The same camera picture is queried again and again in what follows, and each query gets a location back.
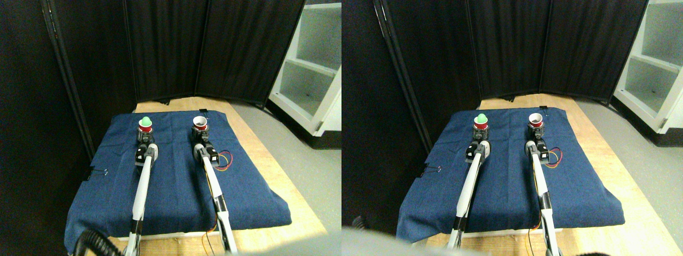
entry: black clip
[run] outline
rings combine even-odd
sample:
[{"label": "black clip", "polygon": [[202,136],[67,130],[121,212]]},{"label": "black clip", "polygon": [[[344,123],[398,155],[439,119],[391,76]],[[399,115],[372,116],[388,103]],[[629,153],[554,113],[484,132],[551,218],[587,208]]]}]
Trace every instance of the black clip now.
[{"label": "black clip", "polygon": [[420,173],[420,176],[418,176],[418,177],[422,177],[422,175],[425,175],[425,173],[438,173],[440,171],[441,171],[441,167],[431,167],[431,166],[429,166],[428,162],[425,162],[425,169],[424,169],[424,171],[422,171],[422,173]]},{"label": "black clip", "polygon": [[[94,172],[94,171],[103,171],[104,173],[92,174],[92,172]],[[87,176],[86,180],[90,180],[90,177],[98,176],[98,175],[107,176],[107,173],[109,173],[109,171],[107,171],[107,169],[104,169],[104,170],[92,169],[92,171],[90,171],[90,176]]]},{"label": "black clip", "polygon": [[546,109],[548,109],[548,106],[539,106],[539,108],[541,108],[543,110],[543,114],[545,114],[545,116],[548,116],[548,113],[546,112]]},{"label": "black clip", "polygon": [[200,112],[201,115],[203,115],[207,120],[209,120],[208,115],[206,115],[206,114],[209,112],[209,110],[207,110],[207,109],[200,109],[199,112]]}]

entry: black cable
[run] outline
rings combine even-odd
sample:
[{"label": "black cable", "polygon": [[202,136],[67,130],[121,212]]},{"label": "black cable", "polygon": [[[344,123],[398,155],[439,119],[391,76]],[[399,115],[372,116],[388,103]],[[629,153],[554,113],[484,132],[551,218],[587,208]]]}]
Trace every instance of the black cable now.
[{"label": "black cable", "polygon": [[531,249],[531,255],[536,256],[533,254],[533,246],[531,245],[531,229],[527,232],[527,238],[529,239],[529,248]]},{"label": "black cable", "polygon": [[209,238],[209,233],[208,233],[208,232],[206,232],[206,240],[209,241],[209,247],[211,248],[211,254],[213,254],[214,256],[216,256],[216,253],[213,251],[213,246],[211,246],[211,238]]},{"label": "black cable", "polygon": [[123,256],[123,253],[109,239],[100,232],[91,229],[86,229],[79,236],[78,241],[76,241],[74,256],[85,256],[88,249],[97,256]]}]

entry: green ball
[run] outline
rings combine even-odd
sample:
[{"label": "green ball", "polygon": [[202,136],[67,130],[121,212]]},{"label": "green ball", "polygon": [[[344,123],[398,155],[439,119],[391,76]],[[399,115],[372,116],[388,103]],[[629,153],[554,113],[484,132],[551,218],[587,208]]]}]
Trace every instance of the green ball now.
[{"label": "green ball", "polygon": [[151,126],[152,120],[149,117],[142,117],[142,126]]},{"label": "green ball", "polygon": [[484,123],[488,122],[488,118],[486,118],[486,115],[481,113],[477,116],[477,122],[480,124],[484,124]]}]

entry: red and white cup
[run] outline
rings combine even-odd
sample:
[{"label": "red and white cup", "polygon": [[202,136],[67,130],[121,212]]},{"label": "red and white cup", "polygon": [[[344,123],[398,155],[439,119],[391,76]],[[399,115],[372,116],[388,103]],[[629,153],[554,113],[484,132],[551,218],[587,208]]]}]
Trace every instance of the red and white cup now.
[{"label": "red and white cup", "polygon": [[474,117],[474,127],[480,130],[486,129],[488,127],[488,119],[484,123],[477,122],[477,119],[478,118]]},{"label": "red and white cup", "polygon": [[192,123],[195,125],[195,128],[197,130],[206,130],[206,123],[208,121],[206,120],[206,117],[203,116],[197,116],[194,119],[192,119]]},{"label": "red and white cup", "polygon": [[543,126],[543,115],[539,113],[533,113],[529,116],[529,125],[533,127]]},{"label": "red and white cup", "polygon": [[150,132],[152,130],[152,122],[150,122],[149,126],[143,126],[142,119],[140,119],[140,121],[137,122],[137,127],[143,132]]}]

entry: blue fabric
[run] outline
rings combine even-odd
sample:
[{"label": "blue fabric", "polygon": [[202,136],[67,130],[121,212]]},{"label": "blue fabric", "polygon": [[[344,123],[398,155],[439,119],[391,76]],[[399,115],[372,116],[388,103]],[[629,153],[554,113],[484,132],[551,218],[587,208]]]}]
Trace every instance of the blue fabric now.
[{"label": "blue fabric", "polygon": [[[128,236],[139,181],[134,160],[137,122],[144,116],[153,122],[159,155],[150,174],[143,235],[206,231],[213,227],[214,207],[206,175],[192,153],[192,119],[198,115],[201,115],[199,111],[135,113],[117,115],[111,120],[91,163],[95,169],[109,172],[81,183],[66,221],[64,245],[69,253],[86,228],[106,236]],[[270,190],[237,140],[225,114],[209,111],[205,115],[211,143],[217,151],[229,150],[234,156],[227,171],[215,171],[232,229],[291,224],[287,203]]]},{"label": "blue fabric", "polygon": [[[425,161],[433,167],[441,166],[441,172],[416,178],[403,200],[398,238],[416,242],[438,233],[451,233],[469,168],[464,151],[471,142],[472,123],[479,113],[488,117],[491,154],[479,171],[467,232],[528,229],[538,223],[538,198],[524,152],[526,125],[532,113],[544,115],[543,139],[548,148],[559,147],[564,153],[557,168],[543,166],[555,227],[624,224],[621,202],[602,185],[576,140],[565,111],[461,111],[453,114]],[[555,157],[551,155],[550,161],[554,162]]]}]

